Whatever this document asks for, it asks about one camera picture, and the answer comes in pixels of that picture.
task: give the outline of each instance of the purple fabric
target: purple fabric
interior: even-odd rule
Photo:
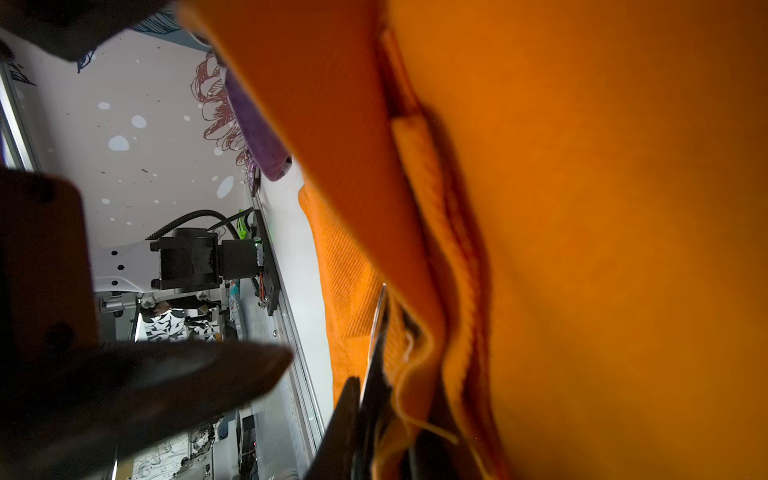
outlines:
[[[279,180],[285,175],[283,166],[290,156],[288,150],[261,116],[259,109],[250,100],[232,71],[227,72],[224,88],[251,156],[259,165],[264,177],[272,181]]]

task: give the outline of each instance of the orange cloth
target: orange cloth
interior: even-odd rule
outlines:
[[[310,221],[317,250],[335,405],[346,379],[366,376],[373,316],[382,281],[309,181],[299,192],[299,205]]]
[[[391,125],[375,6],[184,17],[421,331],[377,477],[439,366],[488,478],[764,475],[768,5],[390,0],[428,119]]]

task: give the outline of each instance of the dark blurry object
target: dark blurry object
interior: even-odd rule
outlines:
[[[0,0],[0,28],[64,60],[78,61],[169,0]]]
[[[8,47],[8,45],[3,40],[0,40],[0,61],[12,59],[13,50],[11,50],[11,47]]]

